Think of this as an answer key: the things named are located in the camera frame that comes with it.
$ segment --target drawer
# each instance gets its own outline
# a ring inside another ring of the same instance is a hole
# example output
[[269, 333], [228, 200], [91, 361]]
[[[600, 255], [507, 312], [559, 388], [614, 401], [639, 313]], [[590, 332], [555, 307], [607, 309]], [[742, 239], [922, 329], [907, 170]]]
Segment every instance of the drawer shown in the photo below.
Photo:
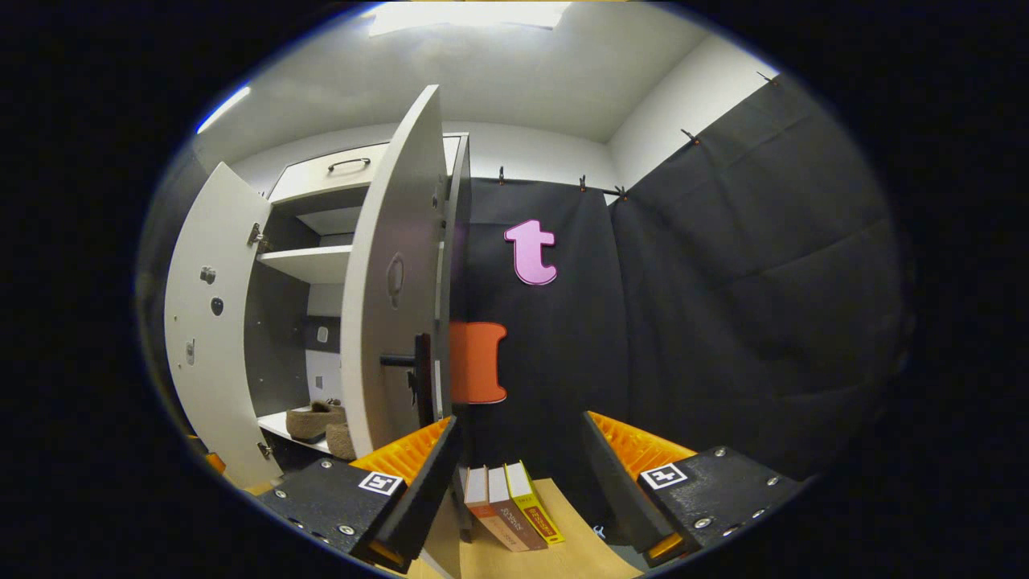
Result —
[[281, 203], [312, 194], [367, 186], [389, 143], [352, 148], [286, 167], [270, 201]]

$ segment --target shelf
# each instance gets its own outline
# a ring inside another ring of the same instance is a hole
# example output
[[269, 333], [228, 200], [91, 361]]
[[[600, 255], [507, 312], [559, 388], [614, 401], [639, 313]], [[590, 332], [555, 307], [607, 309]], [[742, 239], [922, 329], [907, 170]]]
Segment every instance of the shelf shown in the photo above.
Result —
[[[301, 406], [300, 408], [295, 408], [295, 410], [311, 410], [310, 406]], [[257, 426], [264, 429], [270, 433], [277, 434], [282, 438], [288, 440], [289, 442], [295, 444], [303, 444], [308, 448], [314, 448], [315, 450], [321, 450], [326, 455], [331, 455], [328, 451], [328, 441], [324, 438], [315, 444], [308, 444], [306, 442], [300, 442], [298, 440], [293, 440], [289, 437], [289, 433], [286, 432], [286, 412], [277, 412], [275, 414], [269, 414], [268, 417], [261, 417], [257, 419]]]
[[343, 283], [352, 245], [271, 251], [257, 260], [308, 283]]

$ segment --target black fabric backdrop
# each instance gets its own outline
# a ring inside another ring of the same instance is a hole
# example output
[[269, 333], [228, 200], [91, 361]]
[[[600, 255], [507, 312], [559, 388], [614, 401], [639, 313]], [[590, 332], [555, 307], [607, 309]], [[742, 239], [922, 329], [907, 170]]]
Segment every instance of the black fabric backdrop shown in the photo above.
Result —
[[903, 300], [870, 167], [794, 80], [777, 80], [610, 211], [629, 422], [697, 450], [726, 444], [803, 479], [876, 401]]
[[[504, 231], [538, 219], [553, 231], [546, 285], [514, 273]], [[534, 478], [553, 477], [591, 524], [609, 508], [582, 451], [579, 414], [626, 420], [629, 360], [625, 299], [604, 195], [576, 185], [472, 179], [467, 242], [468, 321], [507, 329], [497, 373], [507, 399], [471, 407], [473, 464], [525, 461]]]

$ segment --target cabinet door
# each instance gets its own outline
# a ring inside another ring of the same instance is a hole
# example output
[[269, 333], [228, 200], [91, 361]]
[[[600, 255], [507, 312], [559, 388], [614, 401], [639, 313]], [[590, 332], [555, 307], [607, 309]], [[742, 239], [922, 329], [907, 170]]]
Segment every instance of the cabinet door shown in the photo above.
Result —
[[383, 367], [380, 356], [414, 356], [415, 336], [433, 333], [447, 183], [441, 134], [438, 85], [432, 84], [390, 140], [354, 231], [340, 355], [358, 457], [420, 428], [407, 369]]
[[[179, 231], [165, 293], [165, 348], [179, 402], [197, 436], [239, 487], [281, 476], [264, 457], [243, 355], [247, 287], [272, 205], [224, 162], [204, 183]], [[201, 272], [208, 267], [213, 272]]]

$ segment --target cabinet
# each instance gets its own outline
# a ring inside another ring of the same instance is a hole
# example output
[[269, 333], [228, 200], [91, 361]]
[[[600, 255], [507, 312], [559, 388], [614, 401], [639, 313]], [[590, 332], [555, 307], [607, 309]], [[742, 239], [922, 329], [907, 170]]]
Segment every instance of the cabinet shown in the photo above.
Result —
[[[438, 100], [438, 86], [427, 86], [387, 143], [286, 167], [268, 198], [219, 164], [190, 208], [169, 267], [166, 350], [190, 426], [236, 486], [282, 474], [261, 429], [285, 434], [291, 408], [255, 411], [262, 379], [248, 376], [248, 362], [274, 362], [276, 353], [244, 348], [247, 304], [263, 291], [251, 286], [254, 267], [320, 287], [311, 298], [342, 285], [342, 296], [329, 292], [340, 304], [332, 392], [343, 394], [358, 456], [420, 426], [405, 370], [380, 364], [383, 355], [412, 356], [418, 334], [431, 336], [433, 414], [450, 413], [450, 284], [452, 263], [463, 258], [468, 136], [442, 134]], [[319, 241], [277, 248], [263, 237], [275, 219], [296, 219]], [[323, 350], [316, 354], [333, 355]], [[315, 447], [327, 451], [324, 442]]]

